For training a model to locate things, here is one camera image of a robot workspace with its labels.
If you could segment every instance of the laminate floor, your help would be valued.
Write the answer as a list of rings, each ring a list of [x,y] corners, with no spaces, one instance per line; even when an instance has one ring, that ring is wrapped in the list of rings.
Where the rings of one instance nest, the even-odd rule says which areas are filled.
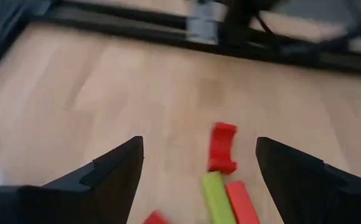
[[[182,0],[128,4],[184,14]],[[278,32],[335,32],[266,15]],[[261,223],[282,223],[255,157],[268,136],[361,176],[361,78],[31,25],[0,63],[4,184],[42,185],[135,135],[143,173],[128,223],[161,209],[173,223],[208,223],[200,196],[210,129],[238,126],[233,158]]]

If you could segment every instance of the black metal frame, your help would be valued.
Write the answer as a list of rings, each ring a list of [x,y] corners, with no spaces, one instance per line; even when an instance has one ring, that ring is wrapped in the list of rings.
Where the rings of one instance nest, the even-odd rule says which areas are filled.
[[[11,28],[12,33],[0,41],[0,58],[28,23],[43,22],[211,54],[361,75],[361,54],[347,50],[349,40],[361,36],[361,25],[348,34],[315,44],[271,32],[260,17],[260,10],[270,9],[272,5],[255,6],[250,0],[233,0],[228,6],[225,20],[218,22],[219,43],[210,45],[187,40],[185,16],[85,2],[54,1],[49,3],[50,6],[43,10],[35,10],[34,6],[24,11],[18,22],[14,23],[15,26]],[[88,21],[85,18],[69,19],[55,13],[63,8],[120,17],[134,24],[130,26],[115,23],[103,24]],[[258,18],[265,31],[248,28],[254,17]],[[170,28],[171,31],[146,28],[146,26],[141,26],[140,22]]]

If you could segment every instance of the black cable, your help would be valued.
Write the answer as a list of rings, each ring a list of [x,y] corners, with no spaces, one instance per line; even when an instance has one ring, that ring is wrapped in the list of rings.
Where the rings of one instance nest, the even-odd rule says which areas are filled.
[[[277,36],[273,33],[273,31],[266,25],[265,21],[262,19],[260,12],[258,11],[255,15],[256,19],[258,20],[258,22],[260,23],[260,25],[262,26],[263,30],[269,34],[270,36],[270,46],[272,47],[272,49],[276,52],[280,52],[280,43],[279,40],[277,38]]]

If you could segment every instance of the red block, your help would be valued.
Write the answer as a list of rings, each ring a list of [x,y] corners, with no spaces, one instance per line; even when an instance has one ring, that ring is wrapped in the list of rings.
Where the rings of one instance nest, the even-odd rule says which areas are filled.
[[[169,224],[158,210],[153,211],[143,224]]]
[[[236,126],[226,123],[215,123],[211,132],[210,158],[208,171],[220,171],[231,174],[237,169],[237,163],[230,157]]]
[[[226,184],[225,187],[237,224],[260,224],[243,182],[231,182]]]

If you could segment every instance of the metal bar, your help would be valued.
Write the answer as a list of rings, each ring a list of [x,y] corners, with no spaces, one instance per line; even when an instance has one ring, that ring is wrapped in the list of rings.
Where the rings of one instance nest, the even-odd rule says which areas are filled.
[[[58,7],[73,7],[90,12],[97,12],[124,19],[147,22],[160,26],[186,30],[186,17],[172,14],[130,9],[122,6],[108,6],[103,4],[90,4],[86,2],[60,1],[52,9]]]
[[[330,61],[330,57],[326,57],[324,61],[320,61],[319,57],[307,57],[306,55],[305,57],[303,57],[303,55],[300,55],[299,57],[290,57],[287,55],[276,54],[274,52],[270,52],[259,47],[245,45],[241,47],[228,47],[222,45],[198,44],[187,41],[185,38],[185,34],[171,33],[166,31],[95,24],[93,22],[81,22],[49,16],[38,16],[35,18],[35,20],[61,26],[101,32],[108,35],[118,35],[121,37],[145,40],[157,44],[165,44],[174,47],[197,50],[211,54],[247,58],[252,60],[261,60],[264,62],[282,63],[286,65],[297,65],[307,68],[361,73],[361,67],[354,67],[349,65],[348,63],[342,64],[340,62],[340,58],[338,58],[337,63],[329,63],[328,61]]]
[[[265,31],[256,30],[252,28],[247,28],[247,31],[248,31],[247,32],[248,42],[254,42],[257,44],[267,44],[271,40],[271,37]],[[312,44],[312,42],[309,42],[307,40],[294,39],[281,34],[274,34],[274,36],[276,37],[280,45]]]

